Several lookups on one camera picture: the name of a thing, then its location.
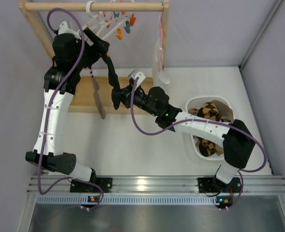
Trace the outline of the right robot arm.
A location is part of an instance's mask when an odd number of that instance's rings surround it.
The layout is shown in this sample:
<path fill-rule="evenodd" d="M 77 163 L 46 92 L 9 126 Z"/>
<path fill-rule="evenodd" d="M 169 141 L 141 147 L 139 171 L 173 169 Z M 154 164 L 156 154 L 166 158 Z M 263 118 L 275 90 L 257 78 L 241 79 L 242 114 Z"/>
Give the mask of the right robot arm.
<path fill-rule="evenodd" d="M 155 116 L 155 122 L 163 131 L 187 133 L 222 147 L 224 161 L 214 176 L 218 186 L 230 184 L 237 172 L 246 167 L 255 142 L 242 121 L 221 123 L 191 115 L 170 105 L 168 95 L 160 87 L 153 87 L 145 94 L 141 87 L 129 85 L 121 89 L 117 97 L 127 108 L 137 106 Z"/>

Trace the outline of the white plastic clip hanger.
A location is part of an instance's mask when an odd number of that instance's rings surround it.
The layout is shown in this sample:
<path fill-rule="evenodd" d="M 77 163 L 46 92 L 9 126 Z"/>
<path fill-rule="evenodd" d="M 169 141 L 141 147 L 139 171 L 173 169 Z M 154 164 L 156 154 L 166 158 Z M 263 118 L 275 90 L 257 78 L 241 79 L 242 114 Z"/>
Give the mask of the white plastic clip hanger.
<path fill-rule="evenodd" d="M 117 39 L 122 40 L 123 32 L 126 34 L 131 33 L 131 28 L 136 22 L 134 12 L 92 12 L 90 7 L 95 2 L 95 0 L 90 0 L 86 4 L 86 13 L 90 19 L 82 26 L 82 29 L 90 29 L 102 40 L 107 40 L 112 35 L 115 35 Z"/>

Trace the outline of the taupe striped-cuff sock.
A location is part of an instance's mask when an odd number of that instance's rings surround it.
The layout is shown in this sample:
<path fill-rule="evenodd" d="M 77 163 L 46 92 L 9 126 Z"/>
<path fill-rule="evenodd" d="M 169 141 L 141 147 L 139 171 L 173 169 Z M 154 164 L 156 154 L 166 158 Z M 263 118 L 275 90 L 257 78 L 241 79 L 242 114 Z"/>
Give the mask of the taupe striped-cuff sock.
<path fill-rule="evenodd" d="M 100 99 L 100 95 L 99 95 L 100 86 L 96 80 L 96 77 L 93 74 L 93 69 L 91 66 L 89 67 L 89 72 L 90 72 L 90 77 L 92 79 L 92 85 L 93 85 L 93 90 L 94 90 L 93 98 L 94 98 L 95 106 L 98 110 L 98 113 L 100 114 L 101 119 L 105 119 L 106 118 L 106 112 L 105 112 L 105 109 L 103 107 L 102 101 Z"/>

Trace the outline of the black sock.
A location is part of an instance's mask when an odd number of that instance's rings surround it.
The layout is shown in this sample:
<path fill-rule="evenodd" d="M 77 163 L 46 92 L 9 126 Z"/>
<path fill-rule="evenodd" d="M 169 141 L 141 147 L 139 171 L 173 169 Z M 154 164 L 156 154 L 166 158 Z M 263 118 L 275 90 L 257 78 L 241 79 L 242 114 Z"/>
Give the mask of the black sock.
<path fill-rule="evenodd" d="M 121 102 L 123 104 L 125 103 L 126 96 L 127 96 L 127 90 L 122 89 L 120 87 L 120 84 L 118 81 L 118 75 L 115 72 L 114 65 L 113 65 L 111 58 L 107 54 L 104 54 L 102 56 L 102 59 L 108 67 L 108 81 L 109 81 L 109 85 L 113 87 L 113 90 L 111 93 L 112 102 L 113 102 L 114 109 L 117 110 Z"/>

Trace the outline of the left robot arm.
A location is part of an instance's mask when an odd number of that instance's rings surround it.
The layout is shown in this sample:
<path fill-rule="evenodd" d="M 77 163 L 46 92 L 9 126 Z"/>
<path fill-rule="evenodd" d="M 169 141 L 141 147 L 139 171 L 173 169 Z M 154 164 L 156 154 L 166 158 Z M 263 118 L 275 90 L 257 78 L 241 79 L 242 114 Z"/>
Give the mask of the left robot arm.
<path fill-rule="evenodd" d="M 95 184 L 94 169 L 79 164 L 75 154 L 63 149 L 63 134 L 69 106 L 80 82 L 80 72 L 91 67 L 108 50 L 109 44 L 89 28 L 83 35 L 93 42 L 89 45 L 72 32 L 59 32 L 53 41 L 55 56 L 44 75 L 44 108 L 39 135 L 32 151 L 26 153 L 27 162 L 37 166 L 38 172 L 58 172 Z"/>

